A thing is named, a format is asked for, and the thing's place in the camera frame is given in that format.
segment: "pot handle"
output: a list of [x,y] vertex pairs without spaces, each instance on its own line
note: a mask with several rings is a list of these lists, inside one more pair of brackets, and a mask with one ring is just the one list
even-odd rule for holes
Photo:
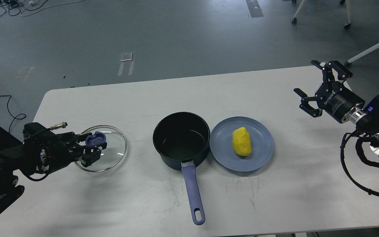
[[[206,216],[204,215],[200,190],[198,189],[197,177],[195,176],[195,165],[183,166],[181,170],[182,174],[184,175],[185,186],[187,186],[188,201],[189,207],[191,208],[192,220],[194,224],[202,225],[206,221]],[[200,220],[197,220],[195,217],[196,211],[200,211]]]

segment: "table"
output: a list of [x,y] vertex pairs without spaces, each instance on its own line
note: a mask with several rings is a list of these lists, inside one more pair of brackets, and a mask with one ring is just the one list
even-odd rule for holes
[[[354,125],[299,109],[293,88],[313,94],[321,78],[319,69],[304,66],[49,91],[34,121],[67,121],[59,132],[115,126],[129,153],[104,173],[69,165],[37,183],[18,174],[26,190],[0,215],[0,236],[232,236],[379,226],[379,197],[358,189],[340,164],[341,137]],[[192,223],[181,172],[152,144],[156,124],[178,111],[200,115],[210,129],[227,117],[251,117],[275,143],[270,162],[254,172],[230,171],[211,154],[197,167],[206,214],[200,226]],[[362,164],[352,143],[346,165],[379,191],[379,169]]]

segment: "yellow sponge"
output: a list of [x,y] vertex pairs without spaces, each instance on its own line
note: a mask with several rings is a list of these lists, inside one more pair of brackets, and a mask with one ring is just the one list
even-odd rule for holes
[[232,147],[236,154],[240,156],[248,156],[251,154],[251,138],[245,127],[240,127],[233,131]]

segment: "black saucepan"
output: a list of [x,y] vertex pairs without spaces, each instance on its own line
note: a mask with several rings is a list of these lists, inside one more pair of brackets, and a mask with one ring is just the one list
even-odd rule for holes
[[[178,112],[162,119],[153,132],[153,144],[169,167],[182,171],[187,187],[189,207],[194,224],[206,221],[195,167],[209,152],[210,129],[206,121],[196,114]],[[196,212],[201,218],[197,220]]]

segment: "silver metal ring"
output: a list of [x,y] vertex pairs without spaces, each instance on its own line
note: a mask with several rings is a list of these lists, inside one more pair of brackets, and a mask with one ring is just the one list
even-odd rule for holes
[[127,152],[127,145],[128,145],[128,144],[127,144],[127,138],[126,138],[125,135],[121,132],[121,130],[117,129],[117,128],[114,127],[114,126],[110,126],[110,125],[98,125],[98,126],[92,126],[91,128],[88,128],[88,129],[86,129],[85,131],[83,131],[81,134],[88,133],[88,132],[90,132],[90,131],[92,131],[92,130],[94,130],[94,129],[97,129],[97,128],[109,128],[109,129],[112,129],[112,130],[115,130],[115,131],[119,132],[119,134],[121,134],[122,137],[123,137],[124,140],[125,140],[125,150],[124,150],[124,154],[122,155],[122,158],[119,159],[115,164],[111,165],[111,166],[108,167],[108,168],[105,168],[105,169],[102,169],[102,170],[98,170],[98,171],[88,170],[88,169],[86,169],[86,168],[80,166],[80,165],[79,165],[79,162],[77,162],[77,161],[74,162],[74,163],[78,166],[78,168],[82,169],[83,171],[89,171],[89,172],[103,172],[103,171],[107,171],[107,170],[113,168],[115,165],[119,164],[119,162],[125,157],[125,153]]
[[354,124],[358,123],[359,120],[360,120],[361,118],[363,118],[365,115],[367,115],[367,114],[361,114],[361,115],[355,120],[355,122],[353,122],[353,123],[354,123]]

